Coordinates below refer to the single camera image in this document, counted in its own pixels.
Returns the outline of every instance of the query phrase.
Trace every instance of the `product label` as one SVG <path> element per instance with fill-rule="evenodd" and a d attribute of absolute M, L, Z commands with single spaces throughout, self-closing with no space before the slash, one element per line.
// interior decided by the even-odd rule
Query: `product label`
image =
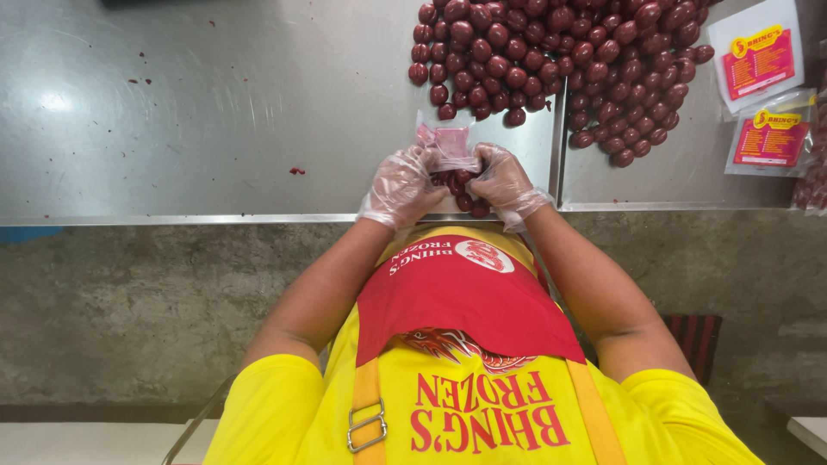
<path fill-rule="evenodd" d="M 789 29 L 780 24 L 732 42 L 724 56 L 729 97 L 737 100 L 796 75 Z"/>
<path fill-rule="evenodd" d="M 744 165 L 795 166 L 810 129 L 798 113 L 761 110 L 743 122 L 735 163 Z"/>

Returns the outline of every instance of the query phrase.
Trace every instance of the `yellow t-shirt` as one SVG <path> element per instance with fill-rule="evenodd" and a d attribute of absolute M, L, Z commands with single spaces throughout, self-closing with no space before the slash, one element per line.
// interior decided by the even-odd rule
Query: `yellow t-shirt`
<path fill-rule="evenodd" d="M 407 243 L 465 235 L 533 271 L 531 254 L 516 237 L 486 229 L 420 230 Z M 403 246 L 392 245 L 384 258 Z M 204 464 L 352 463 L 346 434 L 358 335 L 354 308 L 324 376 L 293 355 L 265 357 L 244 369 Z M 690 378 L 646 370 L 618 384 L 589 368 L 629 465 L 761 464 Z M 379 356 L 379 374 L 388 464 L 595 463 L 559 357 L 499 357 L 462 331 L 424 328 L 389 342 Z"/>

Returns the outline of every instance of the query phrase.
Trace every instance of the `pile of sausages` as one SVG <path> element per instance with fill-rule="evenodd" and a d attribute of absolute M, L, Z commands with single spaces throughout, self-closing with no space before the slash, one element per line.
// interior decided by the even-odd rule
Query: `pile of sausages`
<path fill-rule="evenodd" d="M 625 167 L 680 121 L 686 84 L 715 54 L 693 45 L 721 1 L 434 0 L 419 8 L 408 76 L 430 79 L 440 119 L 469 105 L 477 120 L 507 109 L 511 127 L 525 122 L 523 108 L 550 111 L 546 97 L 568 78 L 571 145 L 597 142 Z"/>
<path fill-rule="evenodd" d="M 468 212 L 474 218 L 483 218 L 491 213 L 491 205 L 485 199 L 474 200 L 466 192 L 465 184 L 479 176 L 479 173 L 472 173 L 468 170 L 439 171 L 431 176 L 433 185 L 446 185 L 451 195 L 457 201 L 457 207 L 462 212 Z"/>

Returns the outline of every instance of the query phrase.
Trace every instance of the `hand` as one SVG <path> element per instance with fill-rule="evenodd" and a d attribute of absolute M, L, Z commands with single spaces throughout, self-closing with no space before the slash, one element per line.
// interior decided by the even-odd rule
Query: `hand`
<path fill-rule="evenodd" d="M 528 215 L 554 198 L 545 190 L 534 187 L 517 157 L 494 144 L 480 143 L 474 147 L 474 156 L 486 161 L 488 168 L 480 177 L 471 180 L 468 188 L 473 194 L 488 200 L 497 216 L 505 222 L 505 231 L 514 230 Z"/>
<path fill-rule="evenodd" d="M 428 175 L 440 155 L 438 149 L 411 146 L 385 158 L 356 217 L 370 218 L 395 231 L 413 226 L 450 194 L 448 187 L 434 187 Z"/>

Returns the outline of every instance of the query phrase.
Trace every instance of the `person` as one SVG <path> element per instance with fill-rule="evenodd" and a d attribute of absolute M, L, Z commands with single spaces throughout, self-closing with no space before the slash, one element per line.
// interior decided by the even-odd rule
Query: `person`
<path fill-rule="evenodd" d="M 429 177 L 439 151 L 385 159 L 356 222 L 252 341 L 204 463 L 760 464 L 632 279 L 513 154 L 474 155 L 487 168 L 467 187 L 504 226 L 425 224 L 394 240 L 448 192 Z"/>

